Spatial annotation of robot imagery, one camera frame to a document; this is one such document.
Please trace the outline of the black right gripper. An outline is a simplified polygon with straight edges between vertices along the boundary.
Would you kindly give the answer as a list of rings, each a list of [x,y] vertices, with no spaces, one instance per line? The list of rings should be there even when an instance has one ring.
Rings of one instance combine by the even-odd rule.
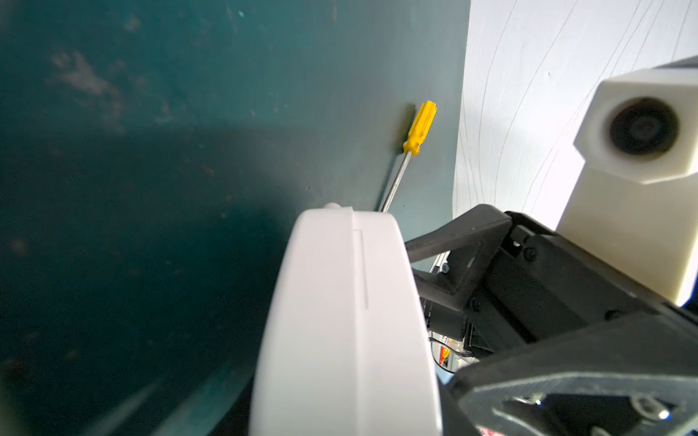
[[[405,250],[411,263],[449,253],[446,274],[413,270],[425,300],[461,311],[476,292],[469,317],[494,355],[447,385],[474,426],[503,435],[696,429],[692,314],[528,216],[492,205]]]

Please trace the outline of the yellow handled screwdriver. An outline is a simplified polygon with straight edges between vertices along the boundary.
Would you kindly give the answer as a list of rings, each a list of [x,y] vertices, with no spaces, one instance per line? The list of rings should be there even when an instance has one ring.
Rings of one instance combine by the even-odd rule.
[[[385,199],[379,207],[381,213],[387,213],[396,197],[399,186],[405,176],[408,165],[413,157],[421,153],[421,146],[425,142],[431,127],[434,123],[434,118],[437,114],[437,106],[433,101],[426,101],[421,105],[416,113],[416,117],[409,129],[407,138],[403,144],[403,157],[400,165],[397,168],[393,181],[390,184]]]

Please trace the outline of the white square alarm clock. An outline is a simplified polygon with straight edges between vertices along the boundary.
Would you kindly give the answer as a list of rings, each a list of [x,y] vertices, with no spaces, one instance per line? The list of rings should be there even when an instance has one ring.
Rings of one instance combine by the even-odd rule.
[[[331,203],[296,220],[261,342],[249,432],[443,432],[423,309],[390,214]]]

